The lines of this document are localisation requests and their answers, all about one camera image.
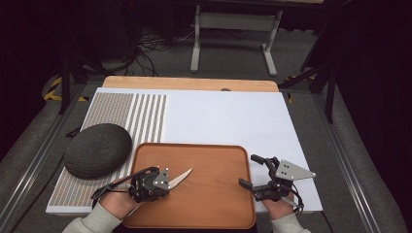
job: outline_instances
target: metal blade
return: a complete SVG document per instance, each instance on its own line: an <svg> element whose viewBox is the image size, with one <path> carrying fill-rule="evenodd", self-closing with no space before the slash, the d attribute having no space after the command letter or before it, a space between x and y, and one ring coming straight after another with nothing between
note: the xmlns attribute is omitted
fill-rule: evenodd
<svg viewBox="0 0 412 233"><path fill-rule="evenodd" d="M175 178L173 181L169 182L169 190L172 190L174 187L176 187L180 182L182 182L193 170L192 168L188 169L185 171L184 174L180 175L179 177Z"/></svg>

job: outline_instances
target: black oval object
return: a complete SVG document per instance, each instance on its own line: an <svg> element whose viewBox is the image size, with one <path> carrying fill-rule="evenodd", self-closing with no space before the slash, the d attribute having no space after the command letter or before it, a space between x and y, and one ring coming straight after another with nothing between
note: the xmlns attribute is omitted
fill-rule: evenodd
<svg viewBox="0 0 412 233"><path fill-rule="evenodd" d="M130 155L131 147L131 137L121 126L96 124L73 138L64 152L64 165L76 178L103 178L119 169Z"/></svg>

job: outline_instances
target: white metal stand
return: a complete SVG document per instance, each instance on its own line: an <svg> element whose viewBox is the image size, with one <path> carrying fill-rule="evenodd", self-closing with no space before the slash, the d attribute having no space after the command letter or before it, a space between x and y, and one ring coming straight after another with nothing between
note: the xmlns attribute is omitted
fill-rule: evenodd
<svg viewBox="0 0 412 233"><path fill-rule="evenodd" d="M191 56L190 71L196 73L199 68L200 56L200 28L220 28L237 30L268 31L267 43L262 45L263 55L267 68L271 76L276 76L276 68L273 63L271 49L273 41L278 31L282 11L278 11L276 16L253 16L221 13L201 13L200 6L196 6L194 17L194 45Z"/></svg>

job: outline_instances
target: striped pattern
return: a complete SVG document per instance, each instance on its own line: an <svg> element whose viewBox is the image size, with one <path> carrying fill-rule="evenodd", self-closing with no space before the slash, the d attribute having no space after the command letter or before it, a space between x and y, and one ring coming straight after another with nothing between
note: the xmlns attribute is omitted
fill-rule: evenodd
<svg viewBox="0 0 412 233"><path fill-rule="evenodd" d="M140 144L161 141L165 112L165 95L97 92L82 130L99 123L113 123L125 128L133 141L131 156L112 176L95 181L77 179L63 169L49 206L91 206L90 196L96 188L130 174L134 153Z"/></svg>

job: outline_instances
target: tray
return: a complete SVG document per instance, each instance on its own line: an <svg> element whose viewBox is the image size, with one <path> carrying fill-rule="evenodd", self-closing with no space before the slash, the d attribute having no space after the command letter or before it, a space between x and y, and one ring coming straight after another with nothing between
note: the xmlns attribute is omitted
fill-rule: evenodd
<svg viewBox="0 0 412 233"><path fill-rule="evenodd" d="M169 168L170 181L193 168L170 194L145 203L123 220L130 228L249 229L255 201L238 184L251 180L248 155L239 146L141 144L132 172L150 166Z"/></svg>

